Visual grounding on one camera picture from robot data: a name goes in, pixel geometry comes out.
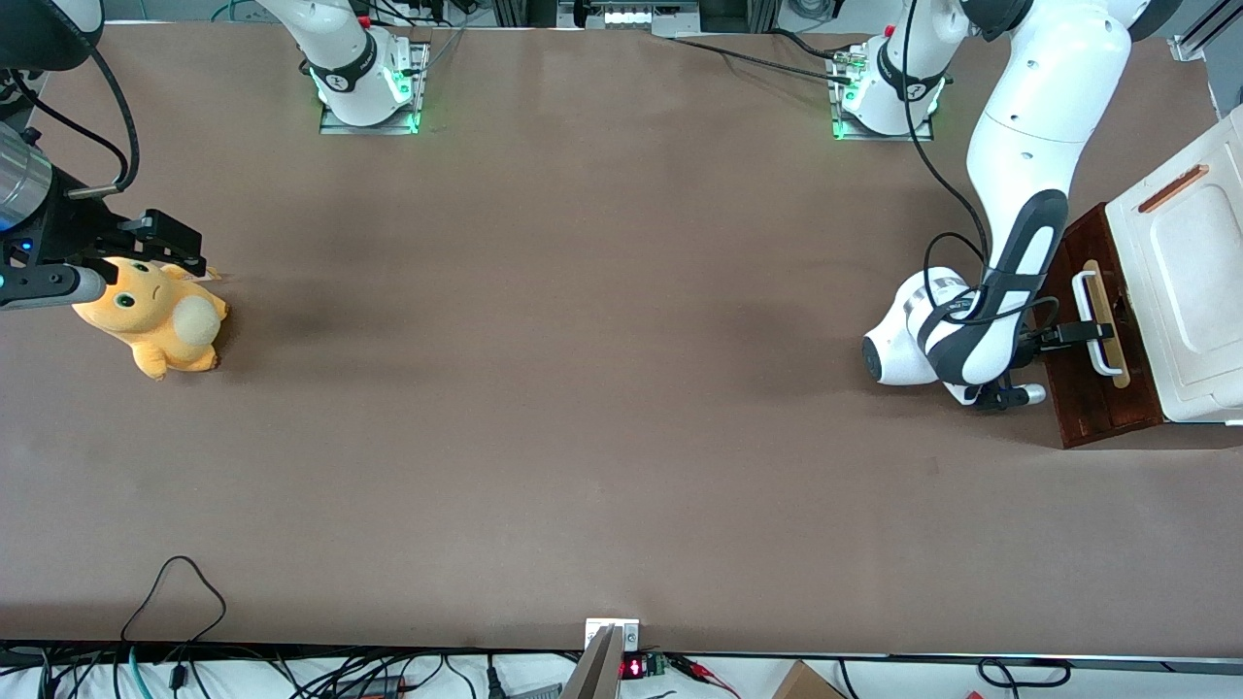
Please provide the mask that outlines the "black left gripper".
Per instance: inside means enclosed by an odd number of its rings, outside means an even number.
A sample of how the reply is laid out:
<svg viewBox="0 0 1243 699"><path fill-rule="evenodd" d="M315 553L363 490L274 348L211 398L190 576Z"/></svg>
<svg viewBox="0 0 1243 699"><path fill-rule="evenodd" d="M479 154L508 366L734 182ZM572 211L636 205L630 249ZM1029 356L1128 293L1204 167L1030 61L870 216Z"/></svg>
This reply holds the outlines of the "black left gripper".
<svg viewBox="0 0 1243 699"><path fill-rule="evenodd" d="M1057 352L1064 345L1091 345L1093 342L1101 345L1101 342L1114 338L1112 323L1068 322L1060 323L1059 327L1053 323L1053 326L1039 330L1025 330L1018 338L1009 368L1022 369L1030 366L1038 354Z"/></svg>

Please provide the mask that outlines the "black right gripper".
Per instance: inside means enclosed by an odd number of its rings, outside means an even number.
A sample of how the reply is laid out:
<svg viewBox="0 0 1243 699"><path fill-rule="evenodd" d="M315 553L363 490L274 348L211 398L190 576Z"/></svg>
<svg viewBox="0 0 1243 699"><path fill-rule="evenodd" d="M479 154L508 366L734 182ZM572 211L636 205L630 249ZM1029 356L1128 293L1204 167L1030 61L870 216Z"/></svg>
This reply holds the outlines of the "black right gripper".
<svg viewBox="0 0 1243 699"><path fill-rule="evenodd" d="M85 257L134 257L137 240L121 228L128 218L99 200L67 198L58 187L41 190L26 185L19 190L19 265L80 264ZM178 261L190 279L208 279L208 262L201 257L203 235L158 209L145 211L145 243L168 256L186 256Z"/></svg>

